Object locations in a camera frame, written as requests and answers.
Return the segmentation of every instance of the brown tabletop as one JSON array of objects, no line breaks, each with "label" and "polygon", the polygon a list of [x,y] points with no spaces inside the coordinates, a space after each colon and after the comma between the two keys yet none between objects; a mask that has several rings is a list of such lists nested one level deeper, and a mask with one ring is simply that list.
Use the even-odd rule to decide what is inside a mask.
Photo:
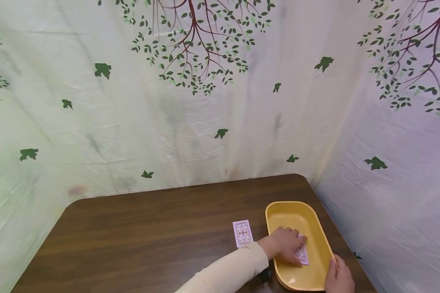
[{"label": "brown tabletop", "polygon": [[[170,293],[236,249],[233,221],[267,235],[273,201],[303,201],[318,214],[357,293],[376,292],[319,199],[300,175],[282,175],[76,201],[63,213],[13,293]],[[275,277],[240,293],[289,292]]]}]

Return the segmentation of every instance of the green leaf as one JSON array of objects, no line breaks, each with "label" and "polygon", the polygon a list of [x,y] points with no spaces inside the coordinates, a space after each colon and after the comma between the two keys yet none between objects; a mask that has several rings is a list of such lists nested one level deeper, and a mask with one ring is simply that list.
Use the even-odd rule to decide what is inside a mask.
[{"label": "green leaf", "polygon": [[153,174],[154,174],[153,172],[147,173],[146,170],[143,170],[142,177],[144,177],[144,178],[151,178]]},{"label": "green leaf", "polygon": [[22,149],[20,151],[21,154],[20,161],[26,160],[28,157],[35,160],[38,151],[39,151],[38,149]]},{"label": "green leaf", "polygon": [[379,158],[377,158],[377,157],[373,157],[371,160],[370,159],[367,159],[367,160],[364,160],[365,161],[365,163],[367,163],[367,164],[371,164],[371,170],[376,170],[376,169],[386,169],[387,168],[387,166],[386,166],[386,164],[384,163],[384,161],[381,161]]},{"label": "green leaf", "polygon": [[272,93],[278,93],[279,92],[279,87],[281,86],[282,84],[281,83],[276,83],[275,85],[274,85],[274,89],[272,90]]},{"label": "green leaf", "polygon": [[299,159],[299,157],[295,157],[295,156],[292,154],[290,157],[288,157],[288,160],[287,160],[286,162],[289,162],[289,163],[295,163],[295,161],[298,160],[298,159]]},{"label": "green leaf", "polygon": [[331,64],[333,61],[333,58],[324,56],[321,58],[319,64],[316,64],[315,69],[321,68],[321,70],[324,72],[326,68],[329,67],[329,64]]},{"label": "green leaf", "polygon": [[109,74],[111,74],[111,65],[105,63],[95,63],[95,76],[100,77],[103,74],[106,78],[109,79]]},{"label": "green leaf", "polygon": [[356,259],[362,259],[360,256],[358,256],[355,252],[353,252],[353,254],[354,254],[354,256],[355,256],[355,258]]},{"label": "green leaf", "polygon": [[62,100],[62,107],[65,108],[71,108],[73,110],[72,102],[69,100]]},{"label": "green leaf", "polygon": [[228,132],[228,129],[219,129],[219,130],[217,130],[217,135],[215,135],[214,139],[218,138],[218,137],[220,137],[220,139],[222,139],[227,132]]}]

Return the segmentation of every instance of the white curtain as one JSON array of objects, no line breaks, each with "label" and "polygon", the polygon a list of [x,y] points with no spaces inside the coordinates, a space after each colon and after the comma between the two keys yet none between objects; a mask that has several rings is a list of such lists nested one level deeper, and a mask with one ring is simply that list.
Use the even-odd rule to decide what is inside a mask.
[{"label": "white curtain", "polygon": [[[440,286],[440,63],[400,86],[411,102],[368,73],[426,3],[357,2],[1,0],[0,293],[75,200],[286,173],[381,292]],[[393,39],[440,0],[421,14]]]}]

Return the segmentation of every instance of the sleeve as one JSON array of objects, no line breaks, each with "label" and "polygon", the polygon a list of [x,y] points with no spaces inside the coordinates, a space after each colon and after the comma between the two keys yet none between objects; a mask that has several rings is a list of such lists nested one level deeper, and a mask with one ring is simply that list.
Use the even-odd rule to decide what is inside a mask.
[{"label": "sleeve", "polygon": [[264,250],[249,243],[195,274],[175,293],[235,293],[268,266]]}]

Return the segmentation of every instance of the yellow tray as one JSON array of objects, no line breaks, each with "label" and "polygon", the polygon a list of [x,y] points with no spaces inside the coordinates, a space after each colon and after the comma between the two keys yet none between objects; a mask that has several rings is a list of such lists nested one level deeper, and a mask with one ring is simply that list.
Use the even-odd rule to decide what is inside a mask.
[{"label": "yellow tray", "polygon": [[269,235],[283,226],[298,229],[308,238],[310,265],[298,268],[274,259],[275,274],[282,286],[292,291],[324,291],[329,260],[334,255],[315,211],[301,201],[276,201],[266,208],[266,222]]}]

